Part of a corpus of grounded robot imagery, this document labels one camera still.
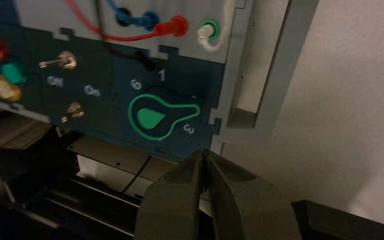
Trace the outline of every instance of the number 1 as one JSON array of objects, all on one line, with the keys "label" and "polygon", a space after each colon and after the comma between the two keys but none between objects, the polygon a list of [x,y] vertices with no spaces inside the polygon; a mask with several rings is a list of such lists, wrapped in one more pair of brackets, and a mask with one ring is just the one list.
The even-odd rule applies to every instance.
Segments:
[{"label": "number 1", "polygon": [[166,70],[163,69],[163,70],[159,71],[158,74],[161,75],[161,82],[164,82],[166,80]]}]

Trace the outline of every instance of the green cap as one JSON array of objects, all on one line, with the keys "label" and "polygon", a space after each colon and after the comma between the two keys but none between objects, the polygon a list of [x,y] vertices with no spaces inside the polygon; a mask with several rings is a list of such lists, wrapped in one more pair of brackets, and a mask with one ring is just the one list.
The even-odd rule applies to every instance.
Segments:
[{"label": "green cap", "polygon": [[7,62],[0,66],[0,72],[6,80],[12,84],[20,85],[26,81],[21,64],[17,62]]}]

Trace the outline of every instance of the number 3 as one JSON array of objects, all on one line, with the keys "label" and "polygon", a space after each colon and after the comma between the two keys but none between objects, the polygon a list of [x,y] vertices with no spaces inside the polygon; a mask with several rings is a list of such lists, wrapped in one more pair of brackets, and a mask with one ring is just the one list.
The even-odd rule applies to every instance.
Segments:
[{"label": "number 3", "polygon": [[191,127],[189,124],[185,124],[183,126],[183,130],[187,132],[188,134],[193,134],[195,132],[195,128]]}]

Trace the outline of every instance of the blue panel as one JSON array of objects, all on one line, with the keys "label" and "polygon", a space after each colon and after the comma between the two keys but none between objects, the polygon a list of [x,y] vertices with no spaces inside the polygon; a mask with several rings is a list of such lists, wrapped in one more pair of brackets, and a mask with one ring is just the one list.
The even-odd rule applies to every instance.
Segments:
[{"label": "blue panel", "polygon": [[0,22],[20,25],[13,0],[0,0]]}]

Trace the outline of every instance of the toggle switch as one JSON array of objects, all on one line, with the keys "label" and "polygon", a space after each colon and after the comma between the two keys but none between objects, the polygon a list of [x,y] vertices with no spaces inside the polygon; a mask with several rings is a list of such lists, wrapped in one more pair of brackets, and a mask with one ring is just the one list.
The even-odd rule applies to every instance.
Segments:
[{"label": "toggle switch", "polygon": [[77,67],[76,57],[69,51],[63,51],[58,55],[58,59],[56,60],[39,62],[39,67],[41,69],[55,65],[68,70],[75,69]]},{"label": "toggle switch", "polygon": [[83,111],[82,105],[78,102],[72,102],[70,106],[67,109],[67,114],[63,117],[61,117],[61,122],[66,123],[71,118],[80,118],[85,115],[85,112]]}]

